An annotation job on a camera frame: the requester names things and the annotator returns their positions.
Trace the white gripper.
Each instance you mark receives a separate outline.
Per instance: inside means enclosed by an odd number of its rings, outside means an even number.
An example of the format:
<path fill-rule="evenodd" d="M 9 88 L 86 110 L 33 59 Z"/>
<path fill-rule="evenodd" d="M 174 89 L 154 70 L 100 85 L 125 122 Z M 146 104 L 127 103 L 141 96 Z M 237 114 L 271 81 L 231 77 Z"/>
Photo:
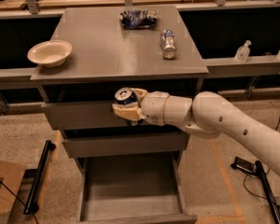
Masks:
<path fill-rule="evenodd" d="M 139 88 L 132 88 L 132 91 L 135 93 L 137 101 L 141 103 L 141 108 L 138 105 L 126 106 L 112 104 L 114 113 L 120 118 L 132 121 L 142 119 L 144 114 L 147 123 L 163 126 L 165 124 L 163 117 L 164 107 L 170 94 L 161 91 L 148 93 L 147 90 Z"/>

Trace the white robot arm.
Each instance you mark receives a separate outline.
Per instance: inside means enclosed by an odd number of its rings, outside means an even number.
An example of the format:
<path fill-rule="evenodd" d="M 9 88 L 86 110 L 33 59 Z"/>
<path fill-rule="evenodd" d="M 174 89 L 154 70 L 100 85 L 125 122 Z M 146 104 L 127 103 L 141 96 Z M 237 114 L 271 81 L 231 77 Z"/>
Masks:
<path fill-rule="evenodd" d="M 116 92 L 112 108 L 117 116 L 132 122 L 173 125 L 203 138 L 224 133 L 280 176 L 280 133 L 216 93 L 204 91 L 186 98 L 162 91 L 122 88 Z"/>

